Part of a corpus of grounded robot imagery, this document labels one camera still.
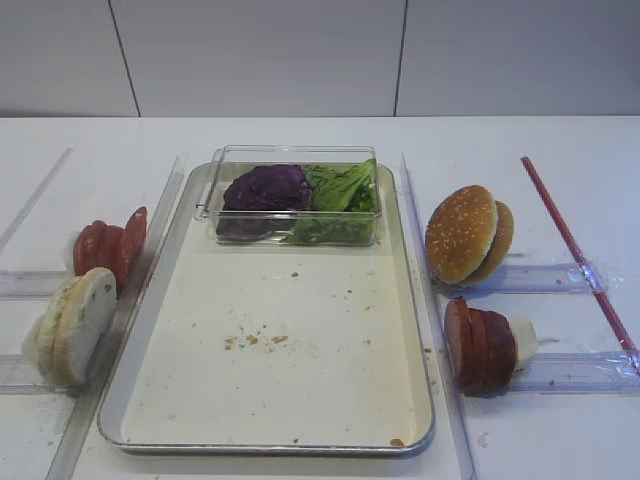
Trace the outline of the rear brown meat patty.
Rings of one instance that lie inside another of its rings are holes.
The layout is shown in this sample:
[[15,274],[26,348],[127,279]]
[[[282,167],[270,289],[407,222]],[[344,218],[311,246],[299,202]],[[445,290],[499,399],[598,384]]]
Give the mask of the rear brown meat patty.
[[509,383],[514,373],[517,343],[504,315],[489,311],[487,319],[491,326],[488,331],[491,340],[491,386],[500,389]]

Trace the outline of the long clear rail left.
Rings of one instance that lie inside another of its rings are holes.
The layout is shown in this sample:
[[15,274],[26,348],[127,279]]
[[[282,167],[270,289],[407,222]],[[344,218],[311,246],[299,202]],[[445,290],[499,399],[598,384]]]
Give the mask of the long clear rail left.
[[186,166],[187,160],[184,155],[178,156],[173,163],[150,220],[144,248],[129,283],[122,292],[114,317],[95,352],[89,369],[88,383],[78,391],[77,401],[46,474],[48,480],[70,479],[73,476],[120,346],[128,335],[130,323],[140,308],[144,292],[157,264],[174,205],[185,180]]

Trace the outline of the clear rail under tomatoes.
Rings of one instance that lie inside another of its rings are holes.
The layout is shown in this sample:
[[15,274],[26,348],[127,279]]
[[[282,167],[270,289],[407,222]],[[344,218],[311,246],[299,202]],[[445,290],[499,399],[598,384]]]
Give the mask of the clear rail under tomatoes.
[[9,271],[0,275],[0,298],[28,300],[50,298],[72,276],[68,271]]

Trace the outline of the middle brown meat patty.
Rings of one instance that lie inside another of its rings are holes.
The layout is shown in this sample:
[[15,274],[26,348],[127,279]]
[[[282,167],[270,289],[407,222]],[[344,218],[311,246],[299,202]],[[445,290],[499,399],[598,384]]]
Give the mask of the middle brown meat patty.
[[472,391],[488,393],[495,377],[495,335],[492,321],[481,310],[470,309],[473,343]]

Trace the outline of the clear strip far left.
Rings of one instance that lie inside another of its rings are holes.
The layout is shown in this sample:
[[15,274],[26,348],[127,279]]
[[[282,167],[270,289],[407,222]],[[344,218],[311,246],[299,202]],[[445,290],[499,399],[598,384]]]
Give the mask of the clear strip far left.
[[9,225],[5,228],[5,230],[1,234],[0,251],[3,251],[5,249],[7,244],[10,242],[11,238],[19,230],[20,226],[22,225],[24,220],[27,218],[27,216],[29,215],[33,207],[37,204],[41,196],[44,194],[44,192],[47,190],[49,185],[56,178],[58,173],[61,171],[61,169],[64,167],[64,165],[66,164],[66,162],[69,160],[69,158],[72,156],[73,153],[74,153],[74,149],[72,147],[68,147],[62,152],[62,154],[56,160],[56,162],[48,171],[48,173],[45,175],[45,177],[42,179],[42,181],[38,184],[35,190],[27,198],[27,200],[24,202],[22,207],[18,210],[14,218],[11,220]]

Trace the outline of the white pusher block right lower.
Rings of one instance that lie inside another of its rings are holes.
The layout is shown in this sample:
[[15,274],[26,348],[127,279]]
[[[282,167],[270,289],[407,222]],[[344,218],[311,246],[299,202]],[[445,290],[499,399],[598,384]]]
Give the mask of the white pusher block right lower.
[[538,338],[531,320],[519,316],[509,320],[509,327],[516,342],[517,360],[515,371],[527,368],[538,351]]

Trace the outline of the clear rail under buns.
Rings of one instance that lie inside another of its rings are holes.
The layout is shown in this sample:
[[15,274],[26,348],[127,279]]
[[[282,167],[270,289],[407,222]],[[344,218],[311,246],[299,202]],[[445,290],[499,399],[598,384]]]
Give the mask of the clear rail under buns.
[[639,275],[624,276],[619,269],[595,262],[557,264],[503,264],[480,282],[446,284],[433,278],[431,284],[444,295],[486,296],[491,294],[591,294],[608,292],[639,282]]

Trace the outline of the clear rail under bread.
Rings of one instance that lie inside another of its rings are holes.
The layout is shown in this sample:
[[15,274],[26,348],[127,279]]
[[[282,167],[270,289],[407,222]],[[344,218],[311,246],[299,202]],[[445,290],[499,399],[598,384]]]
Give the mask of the clear rail under bread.
[[46,383],[28,358],[21,354],[2,354],[0,367],[1,395],[78,395],[75,387],[55,387]]

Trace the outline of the purple cabbage leaf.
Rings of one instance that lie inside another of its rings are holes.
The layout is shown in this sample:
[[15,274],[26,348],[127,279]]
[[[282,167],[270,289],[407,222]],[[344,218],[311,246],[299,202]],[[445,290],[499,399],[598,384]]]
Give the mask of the purple cabbage leaf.
[[224,211],[216,234],[228,241],[263,239],[274,231],[288,230],[293,220],[275,220],[254,215],[256,211],[309,210],[312,188],[299,165],[258,166],[237,177],[223,195]]

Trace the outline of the sesame top burger bun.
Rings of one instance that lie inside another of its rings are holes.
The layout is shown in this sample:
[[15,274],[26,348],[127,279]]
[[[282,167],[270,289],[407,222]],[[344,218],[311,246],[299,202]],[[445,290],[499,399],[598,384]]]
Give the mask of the sesame top burger bun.
[[487,256],[497,225],[496,202],[484,186],[464,186],[446,197],[433,211],[425,233],[435,277],[446,284],[467,279]]

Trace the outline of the long clear rail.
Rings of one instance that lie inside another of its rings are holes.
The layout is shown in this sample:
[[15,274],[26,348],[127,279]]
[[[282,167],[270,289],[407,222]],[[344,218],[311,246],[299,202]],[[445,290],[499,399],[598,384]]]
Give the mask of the long clear rail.
[[178,156],[173,163],[150,220],[144,248],[129,283],[122,292],[114,317],[95,352],[89,369],[88,383],[78,391],[77,401],[46,474],[48,480],[70,479],[73,476],[120,346],[128,335],[130,323],[140,308],[144,292],[157,264],[174,205],[185,180],[186,166],[187,160],[184,155]]
[[448,344],[440,321],[439,303],[431,285],[426,247],[424,245],[424,230],[420,226],[414,188],[404,155],[401,155],[400,158],[399,173],[408,217],[409,235],[413,244],[414,256],[428,316],[429,331],[433,344],[432,355],[435,357],[437,363],[438,378],[443,399],[446,402],[460,478],[476,479],[477,472],[467,436],[464,408],[461,404],[455,384],[454,371],[449,360]]

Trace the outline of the clear plastic salad container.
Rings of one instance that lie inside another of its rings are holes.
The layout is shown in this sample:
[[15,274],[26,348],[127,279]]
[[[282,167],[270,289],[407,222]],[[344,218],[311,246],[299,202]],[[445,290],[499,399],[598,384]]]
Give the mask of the clear plastic salad container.
[[382,200],[370,146],[227,145],[214,154],[196,219],[221,244],[373,244]]

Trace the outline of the brown bottom burger bun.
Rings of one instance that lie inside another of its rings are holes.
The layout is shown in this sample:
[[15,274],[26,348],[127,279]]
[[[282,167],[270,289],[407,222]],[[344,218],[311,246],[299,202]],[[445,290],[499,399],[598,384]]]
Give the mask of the brown bottom burger bun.
[[513,214],[503,202],[496,201],[496,208],[498,213],[496,234],[487,256],[474,272],[475,282],[487,279],[501,265],[511,247],[515,226]]

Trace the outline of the white bread slice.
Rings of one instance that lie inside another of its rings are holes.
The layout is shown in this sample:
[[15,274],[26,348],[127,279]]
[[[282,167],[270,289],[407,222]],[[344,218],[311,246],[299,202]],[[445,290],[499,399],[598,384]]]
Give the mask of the white bread slice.
[[58,385],[86,381],[88,363],[116,306],[116,279],[107,268],[89,270],[73,287],[54,341],[53,377]]
[[60,320],[73,288],[80,281],[79,276],[65,280],[52,296],[35,336],[37,368],[43,378],[54,382],[53,353]]

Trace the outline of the front white bread slice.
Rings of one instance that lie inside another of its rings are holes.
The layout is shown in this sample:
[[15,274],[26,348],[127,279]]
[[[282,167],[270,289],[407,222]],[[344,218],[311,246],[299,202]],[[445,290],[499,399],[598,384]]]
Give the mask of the front white bread slice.
[[116,279],[107,268],[89,270],[73,287],[54,341],[53,377],[58,385],[86,381],[88,363],[116,306]]

